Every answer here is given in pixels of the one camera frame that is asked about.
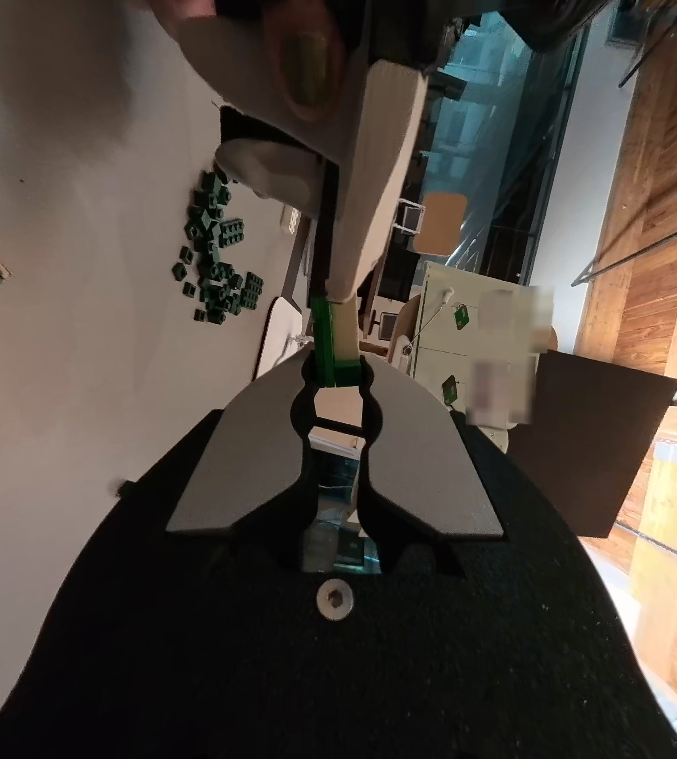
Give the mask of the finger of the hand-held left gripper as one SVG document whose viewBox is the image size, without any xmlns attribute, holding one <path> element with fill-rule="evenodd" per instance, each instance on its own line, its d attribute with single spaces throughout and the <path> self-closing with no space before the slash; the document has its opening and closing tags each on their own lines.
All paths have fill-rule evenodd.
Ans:
<svg viewBox="0 0 677 759">
<path fill-rule="evenodd" d="M 221 143 L 215 162 L 263 199 L 290 206 L 310 219 L 320 213 L 324 160 L 303 147 L 237 138 Z"/>
<path fill-rule="evenodd" d="M 427 95 L 416 68 L 379 59 L 367 74 L 343 206 L 334 224 L 326 297 L 344 303 L 385 250 Z"/>
</svg>

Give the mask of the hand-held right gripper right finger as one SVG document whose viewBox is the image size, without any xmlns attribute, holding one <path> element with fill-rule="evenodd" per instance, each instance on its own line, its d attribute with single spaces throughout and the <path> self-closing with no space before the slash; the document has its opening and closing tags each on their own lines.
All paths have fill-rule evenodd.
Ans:
<svg viewBox="0 0 677 759">
<path fill-rule="evenodd" d="M 446 406 L 378 356 L 363 360 L 360 392 L 371 495 L 433 536 L 502 539 L 503 527 Z"/>
</svg>

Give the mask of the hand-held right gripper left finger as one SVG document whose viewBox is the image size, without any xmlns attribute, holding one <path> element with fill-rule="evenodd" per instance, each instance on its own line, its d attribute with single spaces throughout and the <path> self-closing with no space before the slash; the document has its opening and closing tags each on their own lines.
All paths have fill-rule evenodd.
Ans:
<svg viewBox="0 0 677 759">
<path fill-rule="evenodd" d="M 169 534 L 228 533 L 306 480 L 313 375 L 314 355 L 295 354 L 230 401 L 169 518 Z"/>
</svg>

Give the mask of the green and white lego assembly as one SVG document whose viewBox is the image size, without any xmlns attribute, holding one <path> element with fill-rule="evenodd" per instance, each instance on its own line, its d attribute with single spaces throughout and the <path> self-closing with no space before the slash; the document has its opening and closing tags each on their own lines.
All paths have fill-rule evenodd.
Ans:
<svg viewBox="0 0 677 759">
<path fill-rule="evenodd" d="M 315 382 L 319 388 L 360 387 L 364 369 L 360 349 L 360 300 L 310 299 L 314 330 Z"/>
</svg>

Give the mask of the pile of dark green lego pieces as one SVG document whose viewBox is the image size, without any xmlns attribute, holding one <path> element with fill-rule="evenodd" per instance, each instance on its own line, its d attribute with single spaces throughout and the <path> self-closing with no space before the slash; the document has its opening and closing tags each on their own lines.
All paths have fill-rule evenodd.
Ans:
<svg viewBox="0 0 677 759">
<path fill-rule="evenodd" d="M 255 311 L 239 305 L 239 289 L 249 271 L 236 270 L 223 257 L 244 240 L 225 248 L 216 242 L 218 224 L 239 218 L 227 215 L 234 183 L 213 163 L 201 171 L 190 194 L 183 225 L 185 242 L 171 271 L 173 280 L 182 287 L 182 295 L 193 301 L 195 323 L 221 326 L 245 311 Z"/>
</svg>

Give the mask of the person's left hand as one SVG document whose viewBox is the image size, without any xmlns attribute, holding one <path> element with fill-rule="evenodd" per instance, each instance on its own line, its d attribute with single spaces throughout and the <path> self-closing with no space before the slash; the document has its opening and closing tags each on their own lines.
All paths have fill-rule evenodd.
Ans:
<svg viewBox="0 0 677 759">
<path fill-rule="evenodd" d="M 201 79 L 273 124 L 317 124 L 340 98 L 346 52 L 321 1 L 131 2 L 153 13 Z"/>
</svg>

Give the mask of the tan rounded panel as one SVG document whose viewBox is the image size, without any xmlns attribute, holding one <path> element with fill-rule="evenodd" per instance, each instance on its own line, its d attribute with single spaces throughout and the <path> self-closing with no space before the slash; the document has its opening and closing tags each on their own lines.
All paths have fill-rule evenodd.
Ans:
<svg viewBox="0 0 677 759">
<path fill-rule="evenodd" d="M 450 257 L 460 241 L 467 197 L 445 191 L 429 191 L 422 201 L 424 214 L 412 248 L 419 255 Z"/>
</svg>

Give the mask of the white book stand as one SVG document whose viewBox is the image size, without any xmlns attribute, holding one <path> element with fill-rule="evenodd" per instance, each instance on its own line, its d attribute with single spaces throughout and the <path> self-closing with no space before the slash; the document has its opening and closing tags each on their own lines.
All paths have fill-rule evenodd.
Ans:
<svg viewBox="0 0 677 759">
<path fill-rule="evenodd" d="M 368 339 L 359 342 L 360 351 L 378 355 L 402 373 L 411 375 L 412 354 L 404 350 L 411 347 L 410 340 L 416 332 L 421 291 L 406 303 L 381 298 L 381 311 L 373 312 Z M 313 341 L 304 332 L 304 317 L 285 298 L 273 301 L 267 325 L 259 349 L 253 378 L 258 379 L 275 366 L 299 352 Z"/>
</svg>

